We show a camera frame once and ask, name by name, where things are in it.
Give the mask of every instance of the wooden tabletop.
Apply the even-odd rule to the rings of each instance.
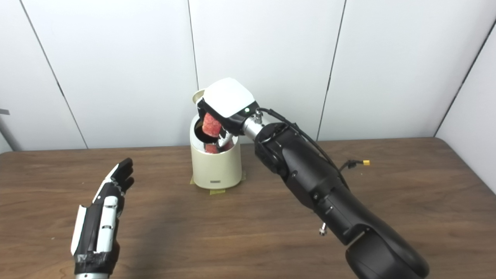
[[[431,279],[496,277],[496,197],[439,139],[326,141],[352,192],[429,262]],[[126,157],[112,278],[355,279],[346,247],[242,146],[246,180],[223,194],[190,185],[189,146],[9,152],[0,156],[0,278],[73,278],[77,207]]]

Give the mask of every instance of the black robotic arm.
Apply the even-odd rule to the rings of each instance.
[[[202,96],[196,96],[196,104],[200,116],[210,113],[227,134],[252,139],[260,161],[282,178],[300,203],[312,209],[341,243],[351,244],[346,260],[358,278],[427,277],[425,259],[350,192],[332,160],[296,124],[260,108],[251,93],[231,78],[208,87]],[[263,112],[281,122],[268,122]]]

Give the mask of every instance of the robotic arm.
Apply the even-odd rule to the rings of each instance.
[[[130,158],[117,164],[105,177],[91,206],[79,206],[70,251],[76,279],[106,279],[119,258],[116,241],[124,195],[133,185]]]
[[[195,99],[201,118],[209,113],[221,123],[224,130],[218,145],[230,135],[252,139],[260,161],[322,219],[321,232],[327,226],[341,243],[351,244],[346,260],[359,279],[427,277],[425,259],[355,198],[332,160],[296,124],[260,108],[252,94],[231,78],[212,84]],[[264,112],[281,122],[268,122]]]

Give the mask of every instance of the yellow tape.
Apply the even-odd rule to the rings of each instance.
[[[211,195],[222,194],[222,193],[225,193],[225,192],[226,192],[226,189],[210,190],[210,194]]]

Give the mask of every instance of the black and white robotic hand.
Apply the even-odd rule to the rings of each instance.
[[[346,260],[358,278],[427,277],[426,260],[355,198],[336,165],[295,123],[260,108],[252,94],[232,78],[209,86],[202,96],[196,96],[196,105],[200,118],[209,113],[221,123],[224,131],[218,145],[230,135],[252,139],[262,163],[322,219],[321,235],[328,227],[344,245],[351,244]],[[268,122],[264,112],[280,122]]]
[[[89,207],[79,206],[70,251],[76,279],[106,279],[119,258],[117,228],[124,195],[133,185],[132,160],[117,164],[105,177]]]

